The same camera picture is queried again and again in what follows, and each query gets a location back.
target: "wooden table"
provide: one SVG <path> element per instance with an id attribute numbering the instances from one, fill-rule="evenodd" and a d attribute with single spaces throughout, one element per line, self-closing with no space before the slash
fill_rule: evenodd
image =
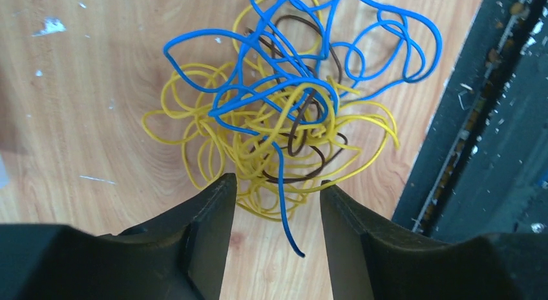
<path id="1" fill-rule="evenodd" d="M 97 235 L 118 233 L 197 192 L 179 147 L 151 140 L 140 118 L 159 108 L 172 70 L 163 44 L 190 30 L 230 28 L 248 0 L 0 1 L 0 153 L 11 176 L 0 190 L 0 222 L 61 222 Z M 481 0 L 377 1 L 426 15 L 445 39 L 441 64 L 427 81 L 378 99 L 399 123 L 402 148 L 388 146 L 371 168 L 341 185 L 391 217 Z M 357 1 L 343 6 L 334 39 L 355 35 L 375 16 Z M 33 37 L 46 17 L 58 18 L 66 31 Z M 413 23 L 410 31 L 431 58 L 428 30 Z M 361 47 L 374 62 L 393 44 L 373 38 Z M 180 62 L 216 65 L 234 58 L 228 40 L 218 44 L 213 37 L 173 53 Z M 173 137 L 183 127 L 161 119 L 154 126 Z M 381 137 L 367 125 L 347 132 L 366 148 Z M 292 252 L 281 224 L 237 209 L 222 299 L 332 298 L 317 198 L 291 227 L 305 259 Z"/>

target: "tangled wire bundle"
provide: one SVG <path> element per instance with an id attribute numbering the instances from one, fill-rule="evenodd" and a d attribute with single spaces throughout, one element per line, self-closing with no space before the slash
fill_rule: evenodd
<path id="1" fill-rule="evenodd" d="M 330 36 L 333 18 L 341 0 L 330 0 L 324 4 L 320 4 L 318 0 L 310 0 L 311 6 L 303 0 L 273 0 L 273 5 L 265 10 L 259 6 L 267 0 L 250 1 L 251 5 L 236 18 L 232 31 L 213 28 L 197 30 L 178 36 L 165 45 L 164 54 L 173 65 L 174 72 L 162 90 L 162 109 L 145 114 L 142 123 L 147 133 L 155 140 L 181 146 L 185 168 L 198 189 L 203 189 L 224 173 L 227 159 L 232 161 L 239 179 L 238 205 L 265 219 L 281 220 L 291 247 L 299 256 L 304 257 L 291 235 L 288 216 L 290 218 L 298 206 L 306 203 L 309 193 L 337 184 L 370 166 L 390 137 L 393 138 L 395 146 L 399 146 L 394 117 L 386 107 L 370 100 L 400 83 L 416 83 L 428 77 L 440 58 L 441 35 L 429 19 L 417 13 L 382 5 L 372 0 L 360 0 L 378 10 L 377 22 L 364 29 L 351 43 L 332 43 Z M 284 4 L 290 4 L 299 12 L 306 14 L 311 21 L 294 15 L 285 15 L 273 21 L 276 11 Z M 324 21 L 322 11 L 327 9 L 328 17 Z M 240 28 L 242 18 L 251 10 L 260 18 L 257 25 L 254 28 Z M 401 22 L 383 19 L 385 12 L 399 15 Z M 409 36 L 408 18 L 426 25 L 436 40 L 436 54 L 428 69 L 424 52 Z M 304 52 L 295 50 L 294 45 L 278 29 L 279 23 L 284 20 L 299 21 L 313 28 L 317 32 L 314 46 Z M 377 27 L 397 36 L 399 42 L 386 64 L 373 74 L 366 75 L 366 58 L 357 44 Z M 219 67 L 201 63 L 179 66 L 169 50 L 179 43 L 202 36 L 232 39 L 237 60 Z M 380 76 L 392 64 L 404 45 L 406 59 L 401 79 L 385 85 L 371 95 L 361 96 L 361 92 L 356 89 L 357 86 Z M 346 49 L 344 64 L 341 64 L 337 57 L 335 48 Z M 409 64 L 413 51 L 419 54 L 421 66 L 418 71 L 410 73 Z M 358 74 L 350 72 L 352 54 L 358 55 L 361 62 Z M 327 76 L 322 80 L 321 65 L 329 59 L 335 62 L 339 74 L 336 78 Z M 314 64 L 309 66 L 305 61 L 312 61 Z M 260 79 L 255 83 L 246 83 L 246 69 L 258 73 Z M 205 78 L 205 84 L 202 86 L 194 82 L 191 76 Z M 342 85 L 343 78 L 350 79 L 352 84 Z M 178 81 L 184 81 L 200 92 L 194 107 L 182 101 L 176 90 Z M 173 95 L 180 109 L 168 108 L 168 94 Z M 213 101 L 204 101 L 206 94 L 211 94 Z M 343 102 L 342 99 L 349 94 L 354 97 Z M 359 104 L 378 107 L 386 116 L 340 114 L 342 109 Z M 192 121 L 181 139 L 165 140 L 155 135 L 147 125 L 148 117 L 157 114 L 178 120 L 190 118 Z M 358 120 L 384 129 L 385 136 L 369 161 L 333 179 L 353 164 L 363 152 L 361 147 L 350 145 L 349 139 L 341 133 L 342 127 Z M 206 182 L 204 186 L 198 184 L 192 175 L 186 152 L 187 144 L 198 136 L 205 137 L 197 157 L 200 174 Z M 303 150 L 305 147 L 310 148 L 308 153 Z M 328 148 L 327 154 L 321 150 L 324 147 Z M 343 150 L 350 150 L 355 154 L 335 171 L 324 174 L 322 171 L 325 167 Z M 216 171 L 213 162 L 215 151 L 220 161 Z M 319 158 L 319 162 L 310 162 L 314 155 Z M 317 185 L 322 179 L 332 181 Z M 262 189 L 279 195 L 274 205 L 264 205 Z"/>

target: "blue wire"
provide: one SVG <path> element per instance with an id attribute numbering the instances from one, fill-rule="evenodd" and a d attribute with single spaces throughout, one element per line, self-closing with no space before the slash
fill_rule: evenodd
<path id="1" fill-rule="evenodd" d="M 255 0 L 249 0 L 249 1 L 251 3 L 253 10 L 259 16 L 259 20 L 257 21 L 255 30 L 249 35 L 243 36 L 241 34 L 237 34 L 232 31 L 224 30 L 220 28 L 208 28 L 208 29 L 197 30 L 194 32 L 188 32 L 188 33 L 182 34 L 181 36 L 178 36 L 168 41 L 163 48 L 163 53 L 165 57 L 169 60 L 173 68 L 177 71 L 177 73 L 179 73 L 179 75 L 184 81 L 186 81 L 191 87 L 193 87 L 196 90 L 199 90 L 200 92 L 214 94 L 212 108 L 208 112 L 208 116 L 214 118 L 215 121 L 220 126 L 226 129 L 230 129 L 237 133 L 244 133 L 251 136 L 260 135 L 260 133 L 253 131 L 251 129 L 237 127 L 234 125 L 230 125 L 227 122 L 224 122 L 221 119 L 221 116 L 223 114 L 230 113 L 231 111 L 245 107 L 249 105 L 250 103 L 254 103 L 257 101 L 263 101 L 264 103 L 268 104 L 273 109 L 275 109 L 277 112 L 281 113 L 283 111 L 283 108 L 280 107 L 275 102 L 273 102 L 272 100 L 270 100 L 269 97 L 283 89 L 286 89 L 288 87 L 296 87 L 303 83 L 312 83 L 325 88 L 327 92 L 329 93 L 329 101 L 323 98 L 321 94 L 316 94 L 315 99 L 320 103 L 321 107 L 323 108 L 323 110 L 321 111 L 321 117 L 314 121 L 307 121 L 305 118 L 303 118 L 300 124 L 318 124 L 318 123 L 325 122 L 329 115 L 328 111 L 330 109 L 328 106 L 329 105 L 328 103 L 333 103 L 333 114 L 336 115 L 338 113 L 339 106 L 341 104 L 341 98 L 345 97 L 348 94 L 348 92 L 341 92 L 337 94 L 335 90 L 333 89 L 333 87 L 331 87 L 327 82 L 322 81 L 319 78 L 315 78 L 312 71 L 309 70 L 306 64 L 304 63 L 305 59 L 314 61 L 315 74 L 319 75 L 322 64 L 325 61 L 327 61 L 330 56 L 330 47 L 346 49 L 346 57 L 344 60 L 343 70 L 344 70 L 344 73 L 346 74 L 346 77 L 353 81 L 350 87 L 355 89 L 361 83 L 371 81 L 373 79 L 376 79 L 380 75 L 384 74 L 386 70 L 395 61 L 398 54 L 402 51 L 403 46 L 406 45 L 405 61 L 403 63 L 401 78 L 386 84 L 385 86 L 376 90 L 371 95 L 361 96 L 360 98 L 356 100 L 370 100 L 372 98 L 378 97 L 382 93 L 386 92 L 388 89 L 391 89 L 402 83 L 417 83 L 419 81 L 422 81 L 423 79 L 425 79 L 426 77 L 429 77 L 433 73 L 434 69 L 437 67 L 441 58 L 441 51 L 443 46 L 441 33 L 436 28 L 435 24 L 431 22 L 431 20 L 429 20 L 425 16 L 422 16 L 421 14 L 417 14 L 409 10 L 405 10 L 395 6 L 384 5 L 372 0 L 360 0 L 362 3 L 365 3 L 366 5 L 369 5 L 377 9 L 377 22 L 373 23 L 372 25 L 362 30 L 352 42 L 341 41 L 341 42 L 331 43 L 333 20 L 335 18 L 335 14 L 337 13 L 339 4 L 341 3 L 342 0 L 330 0 L 319 6 L 308 6 L 303 0 L 277 0 L 274 3 L 274 5 L 267 8 L 266 10 L 262 10 L 258 6 L 258 4 L 256 4 Z M 272 22 L 272 18 L 274 17 L 276 12 L 279 10 L 279 8 L 282 5 L 287 3 L 294 6 L 297 10 L 307 13 L 307 15 L 310 16 L 312 21 L 318 26 L 321 32 L 320 33 L 321 44 L 318 50 L 318 54 L 300 55 L 295 49 L 295 47 L 291 44 L 291 42 L 287 39 L 287 37 L 284 36 L 284 34 L 282 34 L 280 30 Z M 321 23 L 321 21 L 314 14 L 314 12 L 318 12 L 328 8 L 330 10 L 329 10 L 326 22 L 325 24 Z M 397 14 L 400 16 L 401 22 L 391 20 L 391 19 L 383 19 L 383 13 Z M 431 66 L 429 66 L 428 68 L 427 68 L 426 55 L 423 49 L 409 36 L 409 33 L 408 33 L 409 19 L 413 19 L 424 24 L 431 31 L 432 35 L 434 36 L 434 39 L 436 40 L 436 53 L 434 54 L 434 59 L 432 60 Z M 360 40 L 362 40 L 362 38 L 365 38 L 372 30 L 376 28 L 382 28 L 386 30 L 387 32 L 399 38 L 399 41 L 397 42 L 394 52 L 388 58 L 386 64 L 383 65 L 376 72 L 366 75 L 367 60 L 363 52 L 360 51 L 359 48 L 357 47 L 357 44 L 360 42 Z M 205 88 L 193 82 L 189 78 L 189 76 L 185 73 L 185 71 L 179 67 L 176 60 L 169 53 L 169 51 L 175 45 L 183 43 L 184 41 L 188 41 L 194 38 L 199 38 L 204 36 L 224 36 L 229 39 L 234 39 L 236 41 L 241 42 L 240 52 L 238 54 L 238 58 L 234 66 L 234 69 L 232 70 L 231 74 L 228 76 L 227 81 L 225 81 L 223 84 L 221 84 L 217 88 Z M 281 57 L 279 58 L 276 57 L 275 59 L 271 58 L 270 55 L 263 50 L 263 47 L 260 43 L 260 38 L 270 39 L 270 41 L 274 44 L 274 46 L 280 51 L 280 54 L 282 54 Z M 247 56 L 247 54 L 251 50 L 257 51 L 257 53 L 261 56 L 261 58 L 273 68 L 273 75 L 268 76 L 264 79 L 258 80 L 252 85 L 245 85 L 244 84 L 244 58 Z M 409 67 L 410 67 L 410 62 L 411 62 L 411 57 L 413 52 L 417 52 L 417 54 L 419 55 L 421 60 L 421 66 L 416 72 L 410 73 Z M 350 71 L 350 56 L 353 53 L 357 54 L 359 58 L 359 63 L 360 63 L 360 68 L 357 75 L 352 74 L 352 72 Z M 282 64 L 285 64 L 285 63 L 289 63 L 296 70 L 296 73 L 287 72 L 284 68 L 282 68 Z M 257 90 L 261 85 L 274 80 L 277 81 L 278 84 L 260 92 Z M 224 94 L 231 91 L 236 92 L 235 96 L 232 97 L 230 100 L 221 104 L 221 99 L 224 96 Z M 303 94 L 300 97 L 300 99 L 296 101 L 295 105 L 292 105 L 292 107 L 290 108 L 290 111 L 287 115 L 287 118 L 289 120 L 291 121 L 296 120 L 296 117 L 292 113 L 294 113 L 297 109 L 302 107 L 304 101 L 310 94 L 312 94 L 312 92 L 313 90 L 311 88 L 306 88 L 303 91 Z M 280 198 L 281 219 L 282 219 L 284 231 L 293 250 L 297 253 L 297 255 L 304 257 L 303 252 L 299 249 L 299 247 L 295 243 L 295 240 L 293 239 L 293 235 L 291 234 L 291 230 L 288 224 L 288 218 L 286 213 L 286 203 L 284 198 L 284 155 L 278 143 L 273 142 L 272 146 L 275 148 L 276 152 L 278 153 L 279 162 L 280 162 L 280 167 L 278 170 L 279 172 L 278 191 L 279 191 L 279 198 Z"/>

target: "wood grain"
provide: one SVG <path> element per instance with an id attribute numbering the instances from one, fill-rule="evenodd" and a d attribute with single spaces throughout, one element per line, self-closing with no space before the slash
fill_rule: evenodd
<path id="1" fill-rule="evenodd" d="M 196 193 L 180 149 L 151 140 L 140 118 L 159 108 L 171 72 L 163 44 L 190 30 L 230 28 L 248 0 L 0 1 L 0 153 L 11 177 L 0 190 L 0 222 L 60 222 L 93 234 L 118 233 Z M 399 123 L 402 148 L 388 146 L 370 169 L 341 185 L 390 217 L 481 0 L 377 1 L 431 18 L 445 40 L 431 77 L 379 98 Z M 343 6 L 333 38 L 350 40 L 374 13 L 352 0 Z M 67 31 L 32 37 L 48 16 L 58 17 Z M 431 58 L 429 31 L 412 23 L 411 32 Z M 370 62 L 382 63 L 393 45 L 379 33 L 361 47 Z M 173 54 L 180 62 L 215 65 L 233 58 L 228 40 L 219 45 L 213 37 Z M 397 75 L 390 70 L 373 86 Z M 152 124 L 173 137 L 183 127 L 162 119 Z M 347 132 L 354 144 L 371 150 L 381 137 L 366 124 Z M 332 298 L 316 198 L 297 212 L 291 228 L 305 259 L 292 252 L 280 224 L 237 209 L 222 299 Z"/>

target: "cable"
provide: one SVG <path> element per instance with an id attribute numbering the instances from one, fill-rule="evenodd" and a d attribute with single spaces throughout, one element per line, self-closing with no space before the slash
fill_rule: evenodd
<path id="1" fill-rule="evenodd" d="M 142 125 L 151 138 L 164 144 L 181 146 L 185 170 L 198 189 L 204 189 L 216 180 L 224 173 L 227 161 L 231 161 L 238 177 L 238 206 L 264 219 L 281 221 L 291 247 L 304 257 L 293 239 L 288 220 L 299 206 L 306 203 L 310 193 L 338 184 L 369 167 L 381 154 L 389 138 L 393 139 L 395 148 L 399 147 L 394 117 L 385 106 L 370 100 L 400 83 L 415 83 L 428 77 L 439 62 L 441 34 L 430 20 L 417 13 L 372 0 L 360 0 L 378 9 L 377 22 L 361 31 L 353 41 L 333 43 L 333 19 L 342 0 L 323 4 L 318 0 L 310 0 L 308 4 L 303 0 L 268 0 L 273 4 L 261 8 L 266 1 L 250 0 L 250 5 L 235 19 L 232 30 L 197 30 L 166 43 L 163 52 L 174 72 L 160 95 L 162 109 L 145 114 Z M 310 20 L 294 15 L 274 20 L 284 5 L 291 5 Z M 324 20 L 322 13 L 327 8 L 330 10 Z M 259 16 L 257 24 L 255 27 L 241 28 L 243 18 L 252 10 Z M 383 19 L 387 12 L 399 15 L 401 22 Z M 427 26 L 436 40 L 436 54 L 428 69 L 424 52 L 408 33 L 408 18 Z M 297 51 L 279 30 L 279 24 L 287 20 L 298 21 L 316 31 L 316 39 L 310 49 Z M 399 41 L 386 64 L 377 72 L 367 75 L 366 56 L 357 44 L 375 28 L 386 30 Z M 201 63 L 179 66 L 170 55 L 170 50 L 184 41 L 204 36 L 232 39 L 236 60 L 219 67 Z M 404 45 L 406 52 L 401 79 L 371 95 L 361 96 L 357 88 L 382 75 Z M 337 57 L 336 48 L 346 49 L 344 64 Z M 410 72 L 413 52 L 419 54 L 421 66 L 418 71 Z M 353 53 L 358 55 L 361 62 L 358 74 L 350 72 L 350 56 Z M 322 64 L 331 60 L 338 70 L 337 81 L 331 75 L 324 79 L 321 77 Z M 249 69 L 260 76 L 253 83 L 249 83 L 244 76 Z M 205 81 L 192 80 L 191 77 L 205 78 Z M 343 85 L 343 79 L 350 79 L 353 83 Z M 199 92 L 194 106 L 180 97 L 177 83 L 186 83 Z M 349 94 L 355 97 L 343 102 L 342 99 Z M 180 109 L 168 108 L 168 95 L 173 96 Z M 354 105 L 376 107 L 384 114 L 352 114 L 350 107 Z M 187 119 L 190 123 L 180 139 L 167 140 L 156 135 L 148 125 L 149 118 L 155 115 L 166 115 L 175 120 Z M 370 159 L 354 166 L 364 148 L 350 145 L 348 137 L 341 131 L 348 124 L 358 121 L 380 127 L 385 135 Z M 197 171 L 203 184 L 198 183 L 192 173 L 186 150 L 190 142 L 201 138 L 205 139 L 198 148 Z M 348 151 L 351 157 L 341 167 L 325 173 L 330 163 L 342 157 L 343 151 Z M 322 179 L 331 181 L 317 185 Z M 279 198 L 275 199 L 274 204 L 265 205 L 262 191 L 275 193 Z"/>

